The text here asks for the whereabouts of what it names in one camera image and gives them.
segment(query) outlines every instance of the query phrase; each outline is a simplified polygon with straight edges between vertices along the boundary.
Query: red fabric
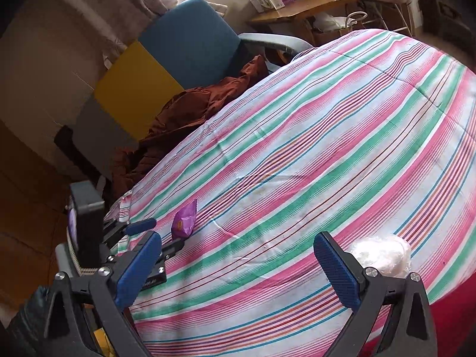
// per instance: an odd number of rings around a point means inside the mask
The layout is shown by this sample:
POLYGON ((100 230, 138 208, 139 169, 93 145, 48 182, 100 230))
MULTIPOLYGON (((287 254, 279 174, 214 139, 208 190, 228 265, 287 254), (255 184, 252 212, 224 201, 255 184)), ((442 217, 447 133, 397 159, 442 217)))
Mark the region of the red fabric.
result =
POLYGON ((155 117, 148 135, 139 141, 138 150, 116 153, 112 165, 114 198, 132 189, 186 136, 266 76, 265 59, 258 55, 241 69, 237 78, 226 77, 217 84, 175 95, 155 117))
MULTIPOLYGON (((436 327, 438 357, 453 357, 476 324, 476 274, 430 307, 436 327)), ((369 356, 377 340, 367 342, 360 356, 369 356)))

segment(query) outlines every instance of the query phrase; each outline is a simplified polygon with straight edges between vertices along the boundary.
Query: table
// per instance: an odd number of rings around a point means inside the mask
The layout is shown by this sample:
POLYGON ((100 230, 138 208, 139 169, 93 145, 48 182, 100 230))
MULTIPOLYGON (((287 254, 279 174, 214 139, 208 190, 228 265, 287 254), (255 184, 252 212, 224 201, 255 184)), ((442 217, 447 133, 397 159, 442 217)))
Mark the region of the table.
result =
POLYGON ((284 8, 259 13, 249 20, 248 24, 258 32, 263 32, 263 26, 269 24, 291 23, 297 37, 315 46, 312 28, 306 19, 316 13, 356 2, 358 0, 296 0, 284 8))

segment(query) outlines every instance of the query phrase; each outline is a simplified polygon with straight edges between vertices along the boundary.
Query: blue gripper pad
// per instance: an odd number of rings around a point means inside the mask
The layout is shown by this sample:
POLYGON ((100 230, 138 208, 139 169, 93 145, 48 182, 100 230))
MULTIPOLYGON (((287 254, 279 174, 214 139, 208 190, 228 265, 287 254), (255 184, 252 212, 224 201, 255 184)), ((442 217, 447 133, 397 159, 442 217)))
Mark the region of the blue gripper pad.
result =
POLYGON ((154 218, 137 221, 136 223, 129 224, 125 228, 124 234, 129 236, 137 235, 141 232, 154 229, 156 224, 157 224, 157 221, 154 218))
POLYGON ((358 282, 322 233, 314 238, 314 255, 339 301, 345 307, 356 311, 360 306, 358 282))
POLYGON ((134 303, 162 251, 160 235, 153 231, 151 231, 151 234, 151 237, 145 243, 142 243, 141 240, 134 247, 133 251, 137 250, 137 254, 125 269, 122 277, 117 281, 114 302, 121 311, 134 303))

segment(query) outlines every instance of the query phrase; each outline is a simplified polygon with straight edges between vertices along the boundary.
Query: brown cloth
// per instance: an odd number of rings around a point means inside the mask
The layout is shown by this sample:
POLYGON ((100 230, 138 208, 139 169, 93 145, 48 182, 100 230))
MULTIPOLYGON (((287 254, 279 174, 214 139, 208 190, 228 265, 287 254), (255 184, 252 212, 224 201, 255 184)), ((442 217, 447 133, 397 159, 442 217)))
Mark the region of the brown cloth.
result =
POLYGON ((186 136, 267 75, 265 59, 258 55, 237 78, 226 77, 217 84, 175 95, 155 117, 147 137, 139 141, 138 150, 116 153, 112 164, 114 198, 132 189, 186 136))

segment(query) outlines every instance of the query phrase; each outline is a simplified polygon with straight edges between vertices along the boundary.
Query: striped tablecloth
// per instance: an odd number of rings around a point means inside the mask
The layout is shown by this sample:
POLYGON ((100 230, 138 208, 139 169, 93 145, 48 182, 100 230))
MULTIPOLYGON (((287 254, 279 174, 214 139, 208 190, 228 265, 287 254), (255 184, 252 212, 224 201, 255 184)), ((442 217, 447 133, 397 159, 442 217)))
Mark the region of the striped tablecloth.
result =
MULTIPOLYGON (((109 216, 170 239, 167 283, 131 307, 157 356, 320 356, 350 312, 312 243, 394 233, 430 302, 476 268, 476 77, 393 32, 355 31, 269 76, 192 133, 109 216)), ((139 237, 124 238, 119 252, 139 237)), ((379 318, 377 328, 383 325, 379 318)))

